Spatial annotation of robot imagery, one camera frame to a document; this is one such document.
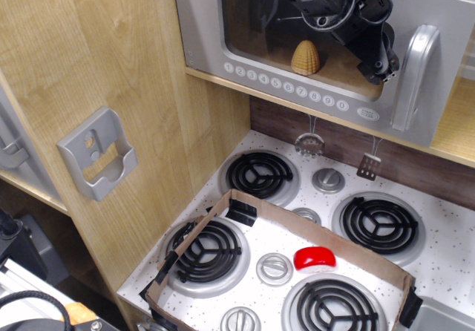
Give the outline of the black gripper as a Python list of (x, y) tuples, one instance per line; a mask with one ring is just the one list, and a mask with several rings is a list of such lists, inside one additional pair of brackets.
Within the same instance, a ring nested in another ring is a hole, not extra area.
[(372, 85), (380, 85), (396, 77), (399, 58), (393, 50), (395, 34), (384, 16), (375, 24), (357, 14), (330, 15), (331, 36), (358, 60), (358, 71)]

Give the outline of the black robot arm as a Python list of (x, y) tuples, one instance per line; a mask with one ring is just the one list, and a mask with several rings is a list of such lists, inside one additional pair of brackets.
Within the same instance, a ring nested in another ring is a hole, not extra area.
[(330, 34), (358, 58), (357, 68), (369, 83), (379, 85), (396, 75), (399, 58), (393, 50), (393, 29), (387, 23), (392, 0), (284, 1), (298, 10), (308, 27)]

